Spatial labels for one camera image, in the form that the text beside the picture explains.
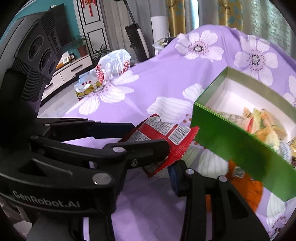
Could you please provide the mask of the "white snack packet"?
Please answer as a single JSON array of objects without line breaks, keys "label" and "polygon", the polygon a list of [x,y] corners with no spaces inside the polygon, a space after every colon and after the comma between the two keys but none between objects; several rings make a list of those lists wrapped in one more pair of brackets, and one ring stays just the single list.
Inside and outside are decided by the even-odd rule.
[{"label": "white snack packet", "polygon": [[280,142],[280,155],[286,162],[289,164],[292,163],[292,151],[289,145],[285,142]]}]

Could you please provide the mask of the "orange snack bag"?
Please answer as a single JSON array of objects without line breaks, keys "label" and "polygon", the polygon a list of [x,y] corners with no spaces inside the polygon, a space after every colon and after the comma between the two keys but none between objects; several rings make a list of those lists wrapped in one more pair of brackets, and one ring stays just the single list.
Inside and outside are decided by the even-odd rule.
[{"label": "orange snack bag", "polygon": [[244,198],[251,209],[256,212],[263,196],[263,185],[253,180],[251,176],[232,160],[228,162],[228,171],[224,174],[235,189]]}]

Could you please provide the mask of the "white tv cabinet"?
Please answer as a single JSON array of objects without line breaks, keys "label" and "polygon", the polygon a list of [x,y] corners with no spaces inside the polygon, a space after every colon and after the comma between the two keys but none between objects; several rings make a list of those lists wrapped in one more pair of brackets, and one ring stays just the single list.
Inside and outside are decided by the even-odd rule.
[{"label": "white tv cabinet", "polygon": [[90,55],[80,57],[71,63],[65,65],[64,67],[57,70],[50,83],[45,87],[42,101],[45,100],[50,94],[58,90],[64,84],[67,84],[69,81],[73,80],[75,77],[78,77],[81,71],[86,70],[88,67],[92,66],[92,59]]}]

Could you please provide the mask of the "purple floral tablecloth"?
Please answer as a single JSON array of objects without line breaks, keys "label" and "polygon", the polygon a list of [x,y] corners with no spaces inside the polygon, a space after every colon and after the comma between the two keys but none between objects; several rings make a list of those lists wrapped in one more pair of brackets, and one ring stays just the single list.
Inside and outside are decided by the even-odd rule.
[{"label": "purple floral tablecloth", "polygon": [[[236,29],[204,25],[180,34],[158,56],[109,81],[106,88],[78,101],[67,117],[138,124],[151,114],[188,126],[193,103],[227,66],[268,85],[287,100],[295,60],[279,46]],[[171,190],[166,170],[148,179],[128,173],[112,215],[117,240],[178,240],[184,199]]]}]

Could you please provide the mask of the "green cardboard box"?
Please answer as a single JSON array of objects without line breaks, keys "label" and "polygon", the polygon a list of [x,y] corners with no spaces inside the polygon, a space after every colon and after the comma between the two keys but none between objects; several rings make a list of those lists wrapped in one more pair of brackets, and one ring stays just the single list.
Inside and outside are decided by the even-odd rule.
[{"label": "green cardboard box", "polygon": [[241,115],[243,108],[266,109],[295,137],[295,108],[272,89],[226,67],[197,98],[191,126],[199,126],[196,141],[226,161],[232,160],[283,201],[295,197],[295,169],[254,135],[219,115]]}]

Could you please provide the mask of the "potted plant terracotta pot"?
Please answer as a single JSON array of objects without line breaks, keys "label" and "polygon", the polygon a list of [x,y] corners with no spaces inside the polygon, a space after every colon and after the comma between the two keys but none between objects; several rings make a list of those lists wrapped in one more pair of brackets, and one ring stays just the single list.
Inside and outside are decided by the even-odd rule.
[{"label": "potted plant terracotta pot", "polygon": [[86,46],[89,38],[85,35],[77,35],[74,37],[72,41],[72,45],[74,48],[76,48],[80,54],[81,57],[84,57],[88,55]]}]

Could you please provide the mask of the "white plastic bag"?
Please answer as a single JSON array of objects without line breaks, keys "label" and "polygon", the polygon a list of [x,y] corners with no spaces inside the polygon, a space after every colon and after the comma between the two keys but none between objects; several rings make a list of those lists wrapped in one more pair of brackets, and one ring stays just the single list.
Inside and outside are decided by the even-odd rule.
[{"label": "white plastic bag", "polygon": [[130,69],[131,56],[125,49],[119,49],[103,56],[90,73],[103,84],[105,81],[117,78]]}]

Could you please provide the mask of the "small green potted plant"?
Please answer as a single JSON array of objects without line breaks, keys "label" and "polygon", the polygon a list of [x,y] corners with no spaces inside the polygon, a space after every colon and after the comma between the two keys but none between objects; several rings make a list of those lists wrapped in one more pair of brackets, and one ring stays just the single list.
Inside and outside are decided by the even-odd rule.
[{"label": "small green potted plant", "polygon": [[107,49],[107,47],[104,44],[102,44],[100,46],[100,49],[99,50],[95,50],[95,53],[92,56],[93,65],[96,66],[98,64],[99,60],[103,56],[107,55],[108,53],[110,53],[110,50]]}]

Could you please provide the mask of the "red beige snack packet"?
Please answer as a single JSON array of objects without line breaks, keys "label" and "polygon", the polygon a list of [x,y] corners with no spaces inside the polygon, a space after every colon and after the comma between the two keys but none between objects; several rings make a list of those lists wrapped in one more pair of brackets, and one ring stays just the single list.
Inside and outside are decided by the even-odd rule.
[{"label": "red beige snack packet", "polygon": [[226,112],[218,112],[219,115],[224,117],[225,119],[229,120],[230,122],[234,123],[238,127],[244,129],[247,132],[251,132],[253,119],[252,118],[246,118],[240,115],[226,113]]}]

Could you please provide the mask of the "yellow cracker packet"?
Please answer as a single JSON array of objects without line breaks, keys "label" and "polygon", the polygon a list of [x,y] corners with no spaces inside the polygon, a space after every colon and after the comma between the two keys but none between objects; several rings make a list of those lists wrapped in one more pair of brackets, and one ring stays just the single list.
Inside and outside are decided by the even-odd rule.
[{"label": "yellow cracker packet", "polygon": [[244,108],[243,117],[251,120],[247,131],[279,154],[280,142],[287,137],[287,131],[281,121],[264,108],[254,108],[253,111]]}]

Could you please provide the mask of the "black upright vacuum cleaner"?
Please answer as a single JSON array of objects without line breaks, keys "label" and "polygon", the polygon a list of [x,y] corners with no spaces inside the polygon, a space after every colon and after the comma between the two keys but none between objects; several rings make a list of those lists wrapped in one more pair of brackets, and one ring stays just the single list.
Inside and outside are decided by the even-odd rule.
[{"label": "black upright vacuum cleaner", "polygon": [[138,61],[144,62],[150,58],[149,50],[146,44],[146,41],[144,39],[142,30],[138,23],[135,21],[132,12],[130,10],[130,7],[128,5],[127,0],[122,0],[129,16],[132,20],[132,24],[125,27],[126,33],[128,35],[128,38],[130,40],[130,47],[134,50],[136,57]]}]

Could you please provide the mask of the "red chinese knot ornament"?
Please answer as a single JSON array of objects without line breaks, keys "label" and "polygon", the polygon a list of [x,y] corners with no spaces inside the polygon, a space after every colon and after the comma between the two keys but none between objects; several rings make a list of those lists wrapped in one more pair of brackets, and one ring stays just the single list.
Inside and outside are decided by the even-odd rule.
[{"label": "red chinese knot ornament", "polygon": [[96,0],[81,0],[81,4],[82,4],[82,8],[83,9],[85,9],[86,7],[88,7],[90,16],[93,17],[92,6],[93,5],[96,6],[97,5],[97,1]]}]

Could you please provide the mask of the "white air purifier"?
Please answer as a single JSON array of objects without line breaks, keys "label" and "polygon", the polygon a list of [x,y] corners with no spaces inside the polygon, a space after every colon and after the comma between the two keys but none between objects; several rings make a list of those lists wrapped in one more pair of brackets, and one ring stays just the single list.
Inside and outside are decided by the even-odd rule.
[{"label": "white air purifier", "polygon": [[151,23],[154,43],[168,35],[169,22],[167,16],[153,16]]}]

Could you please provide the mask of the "yellow patterned curtain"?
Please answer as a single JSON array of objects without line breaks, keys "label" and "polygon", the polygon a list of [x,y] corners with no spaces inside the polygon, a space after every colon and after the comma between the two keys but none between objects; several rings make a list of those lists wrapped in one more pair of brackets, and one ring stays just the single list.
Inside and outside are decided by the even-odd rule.
[{"label": "yellow patterned curtain", "polygon": [[243,30],[242,1],[166,1],[171,36],[202,25],[222,25]]}]

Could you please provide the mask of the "grey green curtain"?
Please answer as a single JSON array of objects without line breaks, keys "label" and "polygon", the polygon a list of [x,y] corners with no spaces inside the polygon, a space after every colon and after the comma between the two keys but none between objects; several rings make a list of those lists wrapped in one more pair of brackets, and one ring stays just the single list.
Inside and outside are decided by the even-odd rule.
[{"label": "grey green curtain", "polygon": [[[151,17],[167,16],[166,1],[127,1],[135,21],[139,24],[148,48],[152,49]],[[130,49],[125,27],[132,24],[123,1],[100,1],[105,28],[111,49]],[[243,30],[281,46],[288,54],[295,49],[295,33],[275,6],[274,1],[242,1]]]}]

